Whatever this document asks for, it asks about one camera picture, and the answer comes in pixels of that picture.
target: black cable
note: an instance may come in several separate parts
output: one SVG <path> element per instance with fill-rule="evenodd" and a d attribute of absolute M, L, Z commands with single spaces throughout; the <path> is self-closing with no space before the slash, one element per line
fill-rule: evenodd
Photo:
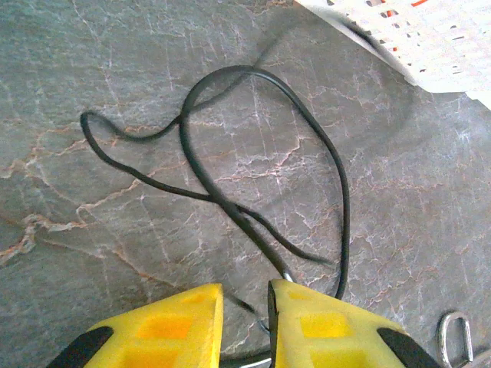
<path fill-rule="evenodd" d="M 211 100 L 205 101 L 203 103 L 199 103 L 195 105 L 200 94 L 212 83 L 214 83 L 217 79 L 227 76 L 227 75 L 239 75 L 239 77 L 223 91 L 221 94 L 214 96 Z M 226 196 L 222 193 L 222 191 L 215 185 L 213 179 L 208 175 L 207 171 L 204 169 L 203 165 L 199 161 L 197 155 L 194 152 L 193 146 L 190 140 L 189 134 L 189 115 L 192 112 L 200 110 L 203 107 L 207 107 L 210 105 L 210 101 L 214 102 L 216 99 L 223 97 L 227 91 L 233 89 L 236 85 L 238 85 L 242 79 L 247 75 L 251 74 L 256 77 L 261 77 L 266 79 L 270 83 L 273 83 L 277 88 L 279 88 L 295 105 L 300 114 L 307 121 L 308 125 L 314 130 L 317 137 L 323 142 L 324 145 L 329 150 L 329 153 L 332 155 L 334 160 L 334 164 L 338 170 L 339 178 L 341 181 L 341 191 L 343 197 L 343 224 L 342 224 L 342 233 L 341 233 L 341 261 L 340 261 L 340 275 L 338 288 L 336 290 L 335 297 L 337 299 L 342 299 L 344 289 L 346 288 L 346 284 L 348 281 L 348 263 L 349 263 L 349 233 L 350 233 L 350 217 L 349 217 L 349 188 L 348 188 L 348 180 L 346 177 L 346 173 L 344 171 L 343 164 L 341 162 L 341 158 L 335 149 L 333 143 L 328 138 L 325 131 L 322 129 L 317 120 L 311 115 L 308 111 L 307 107 L 302 103 L 302 101 L 298 98 L 298 96 L 293 92 L 293 90 L 285 84 L 282 80 L 277 78 L 274 74 L 269 73 L 268 71 L 264 71 L 262 69 L 258 69 L 256 67 L 251 66 L 233 66 L 233 67 L 224 67 L 222 69 L 218 69 L 203 79 L 201 79 L 195 86 L 191 89 L 191 91 L 186 96 L 184 100 L 183 107 L 181 109 L 181 113 L 179 116 L 174 118 L 172 122 L 163 128 L 161 131 L 149 135 L 149 136 L 133 136 L 128 133 L 125 133 L 122 129 L 113 124 L 109 119 L 102 116 L 101 114 L 94 111 L 86 111 L 81 114 L 81 128 L 84 132 L 85 138 L 87 142 L 94 150 L 94 152 L 99 156 L 107 164 L 115 167 L 116 169 L 122 170 L 126 173 L 131 174 L 135 178 L 145 182 L 146 184 L 163 190 L 165 192 L 174 193 L 177 195 L 182 195 L 185 197 L 199 199 L 207 202 L 216 203 L 219 205 L 223 211 L 251 238 L 251 240 L 258 246 L 258 248 L 265 254 L 267 259 L 273 264 L 279 274 L 288 280 L 293 280 L 293 276 L 288 269 L 288 265 L 283 261 L 281 256 L 275 251 L 275 249 L 264 239 L 264 237 L 252 226 L 251 222 L 244 215 L 249 216 L 252 219 L 255 219 L 259 224 L 261 224 L 268 232 L 287 250 L 289 250 L 292 254 L 299 256 L 300 258 L 304 258 L 309 261 L 314 261 L 323 265 L 330 265 L 331 262 L 323 257 L 319 257 L 317 255 L 310 255 L 309 253 L 302 251 L 300 248 L 293 245 L 289 242 L 285 237 L 279 234 L 272 224 L 268 222 L 265 218 L 263 218 L 259 213 L 252 211 L 251 209 L 246 208 L 239 203 L 232 202 L 226 198 Z M 169 186 L 165 183 L 159 182 L 155 179 L 150 178 L 149 176 L 144 175 L 140 171 L 136 170 L 133 167 L 124 165 L 123 163 L 119 163 L 118 161 L 110 158 L 97 144 L 94 136 L 89 127 L 89 117 L 98 117 L 101 119 L 103 123 L 105 123 L 113 133 L 118 136 L 123 137 L 126 140 L 132 140 L 134 142 L 146 142 L 148 140 L 155 140 L 156 138 L 162 137 L 170 132 L 176 125 L 179 125 L 180 132 L 180 142 L 183 148 L 183 152 L 186 156 L 186 159 L 191 166 L 191 169 L 194 171 L 196 177 L 201 182 L 205 190 L 209 194 L 202 194 L 193 192 L 187 189 L 177 188 L 175 186 Z M 246 302 L 241 301 L 236 298 L 235 303 L 240 307 L 246 309 L 249 312 L 256 314 L 254 308 L 248 305 Z M 227 360 L 220 360 L 221 366 L 242 366 L 244 364 L 252 364 L 254 362 L 259 362 L 267 358 L 268 350 L 263 350 L 261 353 L 255 354 L 253 356 L 247 356 L 243 358 L 231 358 Z"/>

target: marble floor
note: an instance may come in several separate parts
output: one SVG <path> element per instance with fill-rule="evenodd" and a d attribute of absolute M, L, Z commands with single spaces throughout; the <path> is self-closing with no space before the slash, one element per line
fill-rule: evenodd
<path fill-rule="evenodd" d="M 0 10 L 0 366 L 44 366 L 95 322 L 206 282 L 266 315 L 278 275 L 237 227 L 215 205 L 107 166 L 78 122 L 92 109 L 154 132 L 201 77 L 260 55 L 346 165 L 344 299 L 403 325 L 434 356 L 437 322 L 452 309 L 469 314 L 476 345 L 491 343 L 491 113 L 479 102 L 407 84 L 291 2 L 7 0 Z M 277 90 L 248 79 L 191 130 L 231 198 L 338 261 L 332 159 Z M 96 132 L 112 157 L 202 190 L 176 131 L 147 144 Z M 299 282 L 332 291 L 337 270 L 285 257 Z M 267 340 L 226 302 L 223 353 Z"/>

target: black rubber edge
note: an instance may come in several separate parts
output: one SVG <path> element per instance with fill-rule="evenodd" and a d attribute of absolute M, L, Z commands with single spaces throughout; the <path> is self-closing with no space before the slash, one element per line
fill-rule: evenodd
<path fill-rule="evenodd" d="M 47 368 L 82 368 L 113 333 L 110 327 L 99 327 L 83 333 L 54 358 Z"/>
<path fill-rule="evenodd" d="M 278 308 L 273 284 L 268 283 L 268 318 L 269 318 L 269 348 L 271 349 L 271 366 L 276 362 L 276 340 L 278 339 Z"/>
<path fill-rule="evenodd" d="M 441 368 L 430 354 L 405 333 L 390 328 L 379 328 L 377 332 L 406 368 Z"/>

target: white plastic basket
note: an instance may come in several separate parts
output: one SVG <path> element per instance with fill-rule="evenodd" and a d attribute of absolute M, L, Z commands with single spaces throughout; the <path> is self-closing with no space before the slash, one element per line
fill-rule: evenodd
<path fill-rule="evenodd" d="M 491 0 L 297 1 L 366 47 L 330 15 L 356 22 L 400 62 L 408 82 L 467 92 L 491 109 Z"/>

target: metal clip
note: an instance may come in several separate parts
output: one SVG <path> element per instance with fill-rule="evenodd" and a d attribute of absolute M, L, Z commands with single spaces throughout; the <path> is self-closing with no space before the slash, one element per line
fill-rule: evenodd
<path fill-rule="evenodd" d="M 452 366 L 450 360 L 448 358 L 447 351 L 447 330 L 450 322 L 453 320 L 462 320 L 463 325 L 463 338 L 465 343 L 465 351 L 466 351 L 466 362 L 462 365 L 459 365 L 459 368 L 472 368 L 477 364 L 482 363 L 487 358 L 491 357 L 491 349 L 483 351 L 481 354 L 474 356 L 473 352 L 473 343 L 470 337 L 470 322 L 469 318 L 462 312 L 451 312 L 445 314 L 441 321 L 440 326 L 438 328 L 438 345 L 440 351 L 440 358 L 443 362 L 443 366 L 445 368 L 456 368 Z"/>

